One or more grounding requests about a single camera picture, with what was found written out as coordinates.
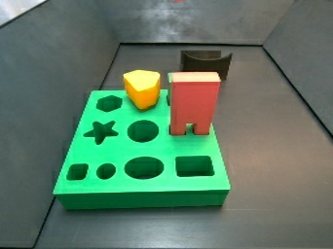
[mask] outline red arch block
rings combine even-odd
[[[177,72],[170,75],[170,134],[185,135],[186,124],[197,135],[209,135],[221,79],[215,72]]]

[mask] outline green shape sorter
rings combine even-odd
[[[142,112],[125,90],[91,92],[54,195],[67,209],[222,205],[230,190],[214,127],[169,134],[167,90]]]

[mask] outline gray floor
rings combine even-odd
[[[225,205],[66,211],[38,248],[333,247],[333,141],[262,48],[122,46],[104,89],[134,69],[178,69],[181,50],[234,53],[214,128],[233,190]]]

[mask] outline hole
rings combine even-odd
[[[107,180],[115,175],[116,168],[115,168],[115,166],[112,164],[106,163],[106,164],[99,166],[99,169],[98,169],[96,173],[98,173],[98,177],[102,180]]]
[[[126,174],[135,179],[151,179],[163,172],[163,163],[150,157],[141,157],[130,160],[125,166]]]
[[[68,180],[70,181],[83,180],[86,178],[87,171],[88,171],[88,164],[84,163],[72,164],[68,170]]]
[[[213,176],[213,160],[207,156],[177,157],[175,170],[179,177]]]
[[[151,121],[137,121],[127,130],[129,137],[139,143],[150,142],[159,134],[159,127]]]
[[[115,121],[111,121],[106,124],[99,122],[92,123],[92,130],[84,133],[84,137],[95,137],[96,145],[100,145],[108,136],[118,136],[119,133],[114,130]]]
[[[118,108],[121,108],[122,105],[122,99],[116,96],[107,96],[99,99],[96,108],[103,112],[111,112],[115,111]]]

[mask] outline yellow pentagon block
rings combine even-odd
[[[161,74],[135,70],[123,74],[125,89],[129,98],[141,110],[157,104],[161,95]]]

